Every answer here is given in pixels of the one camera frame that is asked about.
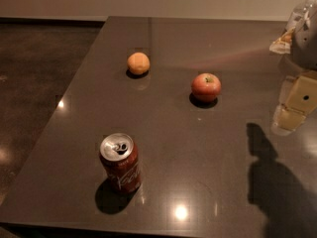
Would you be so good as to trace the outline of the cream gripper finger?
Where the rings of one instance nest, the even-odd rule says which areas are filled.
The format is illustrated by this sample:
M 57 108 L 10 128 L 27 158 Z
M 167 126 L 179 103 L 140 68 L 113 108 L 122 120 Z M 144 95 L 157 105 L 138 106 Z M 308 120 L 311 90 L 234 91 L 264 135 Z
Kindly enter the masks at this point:
M 299 76 L 291 87 L 285 106 L 304 114 L 314 111 L 317 108 L 317 80 Z
M 279 136 L 288 136 L 293 133 L 304 121 L 306 117 L 293 110 L 288 110 L 279 104 L 273 114 L 271 131 Z

